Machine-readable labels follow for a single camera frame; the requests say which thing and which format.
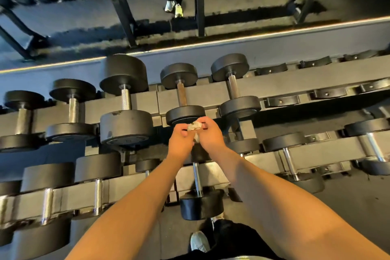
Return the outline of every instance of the white wipe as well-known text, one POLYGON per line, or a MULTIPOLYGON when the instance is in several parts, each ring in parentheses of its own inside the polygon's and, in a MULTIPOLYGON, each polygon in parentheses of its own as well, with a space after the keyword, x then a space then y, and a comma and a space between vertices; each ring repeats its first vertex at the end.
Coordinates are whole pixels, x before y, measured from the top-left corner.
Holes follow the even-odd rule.
MULTIPOLYGON (((202 128, 202 123, 200 123, 198 121, 194 121, 193 123, 190 123, 188 125, 187 131, 189 132, 191 130, 198 130, 198 129, 201 129, 201 128, 202 128)), ((195 143, 199 143, 200 142, 200 138, 199 138, 199 135, 197 133, 195 133, 194 142, 195 143)))

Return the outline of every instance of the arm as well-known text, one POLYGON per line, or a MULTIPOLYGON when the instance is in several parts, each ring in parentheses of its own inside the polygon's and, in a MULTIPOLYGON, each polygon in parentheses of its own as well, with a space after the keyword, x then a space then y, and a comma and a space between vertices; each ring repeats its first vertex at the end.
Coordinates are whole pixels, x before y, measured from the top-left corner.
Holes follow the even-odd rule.
POLYGON ((299 260, 390 259, 319 199, 228 149, 212 119, 198 121, 205 128, 198 131, 203 148, 286 255, 299 260))
POLYGON ((187 126, 175 126, 167 158, 88 229, 66 260, 136 257, 161 212, 176 174, 191 152, 195 131, 183 131, 187 126))

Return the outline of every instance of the hand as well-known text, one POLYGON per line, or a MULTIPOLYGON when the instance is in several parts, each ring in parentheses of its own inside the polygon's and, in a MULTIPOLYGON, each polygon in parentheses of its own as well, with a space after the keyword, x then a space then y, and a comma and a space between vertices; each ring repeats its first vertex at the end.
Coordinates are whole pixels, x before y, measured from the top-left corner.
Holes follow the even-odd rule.
POLYGON ((188 124, 175 125, 168 144, 168 157, 184 163, 194 145, 195 131, 187 132, 188 124))
POLYGON ((208 116, 200 117, 197 121, 202 123, 202 129, 197 130, 200 144, 210 157, 213 158, 212 155, 215 152, 226 148, 222 132, 217 123, 208 116))

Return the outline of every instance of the person's right hand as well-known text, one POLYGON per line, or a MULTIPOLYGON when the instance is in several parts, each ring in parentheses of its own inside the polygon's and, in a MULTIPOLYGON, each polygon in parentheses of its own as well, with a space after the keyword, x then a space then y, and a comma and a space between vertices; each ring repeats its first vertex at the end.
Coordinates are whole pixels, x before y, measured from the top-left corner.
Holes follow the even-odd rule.
POLYGON ((202 128, 197 130, 200 144, 209 155, 226 148, 222 132, 214 120, 208 116, 203 116, 198 118, 197 121, 202 123, 202 128))

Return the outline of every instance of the reflected shoe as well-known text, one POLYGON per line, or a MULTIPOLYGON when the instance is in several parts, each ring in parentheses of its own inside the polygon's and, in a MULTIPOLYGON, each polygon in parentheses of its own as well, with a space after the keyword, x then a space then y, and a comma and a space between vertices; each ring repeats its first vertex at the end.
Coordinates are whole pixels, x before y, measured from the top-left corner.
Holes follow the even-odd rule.
POLYGON ((183 17, 183 9, 181 8, 181 5, 177 4, 175 5, 175 18, 182 18, 183 17))
POLYGON ((203 232, 197 231, 191 234, 191 251, 200 250, 204 253, 210 251, 210 244, 203 232))
POLYGON ((212 223, 212 229, 214 230, 214 222, 219 220, 219 219, 224 219, 225 216, 223 213, 219 214, 218 216, 212 217, 211 223, 212 223))
POLYGON ((167 5, 165 6, 165 11, 167 13, 171 13, 173 11, 173 6, 175 6, 174 1, 167 1, 167 5))

